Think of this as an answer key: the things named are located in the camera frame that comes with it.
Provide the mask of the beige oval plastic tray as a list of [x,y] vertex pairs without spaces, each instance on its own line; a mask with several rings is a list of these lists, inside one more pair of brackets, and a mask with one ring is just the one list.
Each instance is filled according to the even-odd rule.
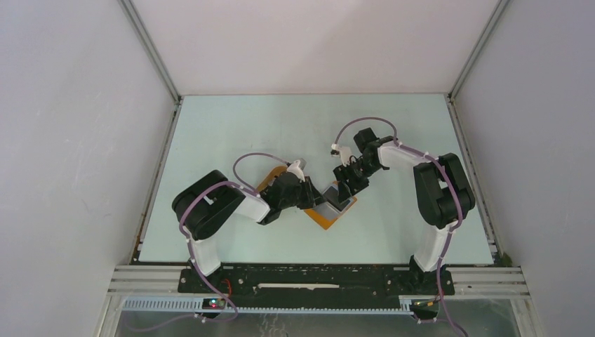
[[282,173],[286,172],[287,166],[274,167],[264,178],[264,180],[257,186],[258,193],[262,193],[268,186],[270,186]]

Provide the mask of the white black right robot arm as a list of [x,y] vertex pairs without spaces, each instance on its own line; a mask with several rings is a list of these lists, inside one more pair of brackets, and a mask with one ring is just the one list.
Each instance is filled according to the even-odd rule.
[[396,136],[379,138],[371,128],[360,130],[354,142],[359,157],[349,147],[331,145],[331,155],[341,161],[333,170],[337,200],[343,203],[366,189],[369,178],[379,170],[409,166],[417,207],[427,227],[413,254],[417,269],[409,272],[408,284],[414,292],[426,293],[436,284],[433,271],[441,268],[454,231],[476,205],[462,163],[453,153],[433,157],[404,145]]

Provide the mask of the orange leather card holder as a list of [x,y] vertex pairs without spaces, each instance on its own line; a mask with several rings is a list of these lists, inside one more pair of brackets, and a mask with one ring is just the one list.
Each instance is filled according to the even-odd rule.
[[339,202],[338,192],[338,183],[333,181],[322,193],[325,202],[312,209],[304,210],[304,213],[324,230],[328,230],[357,203],[356,197],[350,197],[343,202]]

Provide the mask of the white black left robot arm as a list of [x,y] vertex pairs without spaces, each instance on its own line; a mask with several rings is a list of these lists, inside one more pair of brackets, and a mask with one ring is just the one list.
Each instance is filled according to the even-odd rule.
[[195,284],[209,293],[219,289],[221,260],[213,236],[232,215],[268,225],[285,209],[307,210],[325,201],[309,176],[271,171],[253,192],[229,181],[219,170],[211,171],[172,202],[180,232],[189,244],[190,261],[198,270]]

